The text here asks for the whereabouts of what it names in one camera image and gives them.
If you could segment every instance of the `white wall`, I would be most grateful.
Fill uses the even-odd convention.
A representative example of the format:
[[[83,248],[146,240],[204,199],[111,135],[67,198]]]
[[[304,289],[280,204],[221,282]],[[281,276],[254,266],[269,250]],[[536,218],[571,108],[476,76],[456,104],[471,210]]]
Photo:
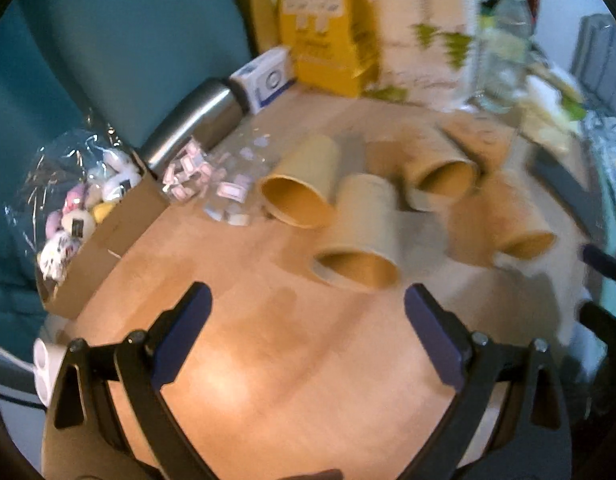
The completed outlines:
[[[547,56],[569,70],[581,18],[610,12],[603,0],[541,0],[536,41]]]

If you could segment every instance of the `cable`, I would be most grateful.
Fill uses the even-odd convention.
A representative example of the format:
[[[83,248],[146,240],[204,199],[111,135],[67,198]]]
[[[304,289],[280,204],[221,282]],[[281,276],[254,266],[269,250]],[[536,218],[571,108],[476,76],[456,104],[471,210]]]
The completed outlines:
[[[11,362],[12,364],[18,366],[19,368],[22,368],[27,372],[34,373],[35,367],[32,364],[22,361],[21,359],[15,357],[13,354],[3,349],[2,347],[0,347],[0,357],[6,359],[6,361]]]

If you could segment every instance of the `white candy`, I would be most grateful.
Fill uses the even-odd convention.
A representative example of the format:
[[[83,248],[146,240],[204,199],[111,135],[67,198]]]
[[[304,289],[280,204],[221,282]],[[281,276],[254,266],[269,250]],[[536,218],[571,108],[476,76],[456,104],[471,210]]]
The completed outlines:
[[[134,171],[138,171],[134,165],[133,159],[125,152],[117,150],[116,148],[110,148],[104,152],[104,162],[111,166],[117,173],[121,173],[132,166]]]
[[[116,202],[120,200],[125,193],[130,191],[129,185],[131,188],[135,187],[141,180],[142,178],[139,174],[131,171],[130,168],[116,174],[114,177],[107,180],[101,189],[104,202]]]
[[[44,279],[51,278],[55,282],[62,282],[66,277],[68,263],[80,245],[80,241],[72,238],[66,231],[58,231],[47,240],[37,258]]]
[[[75,209],[62,218],[62,227],[74,238],[80,238],[84,243],[95,232],[97,223],[88,211]]]

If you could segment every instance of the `yellow box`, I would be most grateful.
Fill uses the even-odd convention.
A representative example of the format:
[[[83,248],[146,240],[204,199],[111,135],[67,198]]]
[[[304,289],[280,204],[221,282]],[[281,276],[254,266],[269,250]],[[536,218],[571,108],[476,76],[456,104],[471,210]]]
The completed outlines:
[[[357,97],[379,72],[370,0],[278,0],[281,42],[297,79]]]

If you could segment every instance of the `paper cup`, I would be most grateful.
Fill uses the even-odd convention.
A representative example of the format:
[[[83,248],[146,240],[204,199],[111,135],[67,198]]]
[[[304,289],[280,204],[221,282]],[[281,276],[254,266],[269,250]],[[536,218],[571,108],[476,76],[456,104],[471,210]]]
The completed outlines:
[[[488,175],[481,192],[486,224],[496,251],[531,260],[553,246],[556,235],[515,174],[497,171]]]
[[[334,140],[311,135],[259,181],[265,207],[293,226],[315,228],[330,224],[340,158],[341,149]]]
[[[424,124],[404,123],[400,138],[408,157],[403,165],[406,200],[413,209],[437,211],[473,189],[478,167],[441,132]]]
[[[514,140],[514,129],[510,126],[462,110],[447,114],[439,126],[484,173],[504,165]]]
[[[397,193],[387,180],[364,173],[342,180],[334,222],[313,258],[315,275],[363,292],[398,282],[396,208]]]

